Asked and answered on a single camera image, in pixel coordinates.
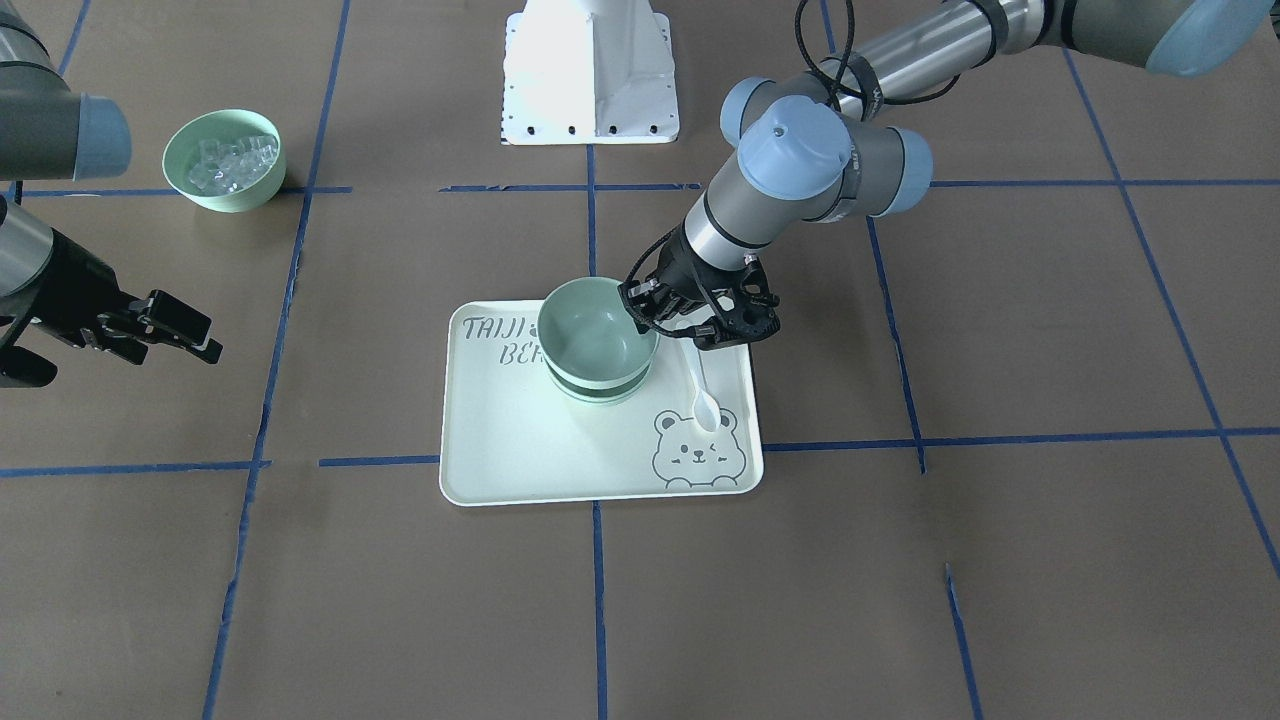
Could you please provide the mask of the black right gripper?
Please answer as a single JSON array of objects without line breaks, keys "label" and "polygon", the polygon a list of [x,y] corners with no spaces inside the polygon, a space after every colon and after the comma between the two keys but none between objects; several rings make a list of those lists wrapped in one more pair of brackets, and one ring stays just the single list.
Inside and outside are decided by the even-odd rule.
[{"label": "black right gripper", "polygon": [[[102,315],[124,316],[131,305],[138,327],[104,325]],[[46,266],[22,290],[3,299],[1,387],[38,388],[50,384],[58,368],[17,345],[35,320],[37,328],[65,345],[102,350],[142,365],[148,346],[186,351],[209,365],[221,359],[223,346],[209,338],[211,319],[175,296],[154,290],[131,302],[114,270],[64,234],[52,234]],[[197,346],[191,341],[205,341]]]}]

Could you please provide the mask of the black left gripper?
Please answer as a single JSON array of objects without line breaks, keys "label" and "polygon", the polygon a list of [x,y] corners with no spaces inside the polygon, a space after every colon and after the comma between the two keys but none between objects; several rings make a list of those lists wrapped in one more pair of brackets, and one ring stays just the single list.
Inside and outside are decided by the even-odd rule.
[{"label": "black left gripper", "polygon": [[618,293],[636,332],[692,340],[701,351],[768,340],[781,328],[778,296],[762,263],[724,270],[700,259],[682,228],[650,246],[650,281],[623,281]]}]

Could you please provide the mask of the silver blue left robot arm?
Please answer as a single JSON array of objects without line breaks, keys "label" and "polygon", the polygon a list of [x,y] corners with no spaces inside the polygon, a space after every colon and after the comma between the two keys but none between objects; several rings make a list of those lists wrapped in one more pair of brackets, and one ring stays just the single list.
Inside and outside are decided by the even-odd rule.
[{"label": "silver blue left robot arm", "polygon": [[620,284],[640,334],[689,338],[703,351],[780,329],[762,251],[797,222],[884,217],[920,202],[933,156],[918,133],[874,123],[887,108],[941,97],[965,72],[1052,45],[1197,77],[1222,65],[1268,17],[1268,1],[942,1],[864,46],[790,79],[749,78],[726,96],[719,126],[733,154],[686,217],[646,251],[655,268]]}]

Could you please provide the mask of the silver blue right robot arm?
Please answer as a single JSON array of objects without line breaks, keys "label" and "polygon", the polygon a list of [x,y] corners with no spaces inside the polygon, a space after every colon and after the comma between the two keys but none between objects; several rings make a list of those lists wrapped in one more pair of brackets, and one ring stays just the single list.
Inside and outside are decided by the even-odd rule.
[{"label": "silver blue right robot arm", "polygon": [[[92,179],[120,176],[132,138],[110,99],[73,91],[15,5],[1,5],[1,170],[5,181]],[[49,386],[58,369],[19,346],[35,325],[64,345],[95,348],[140,365],[148,347],[166,345],[215,364],[221,346],[211,322],[155,290],[138,299],[115,272],[17,199],[1,202],[1,383]]]}]

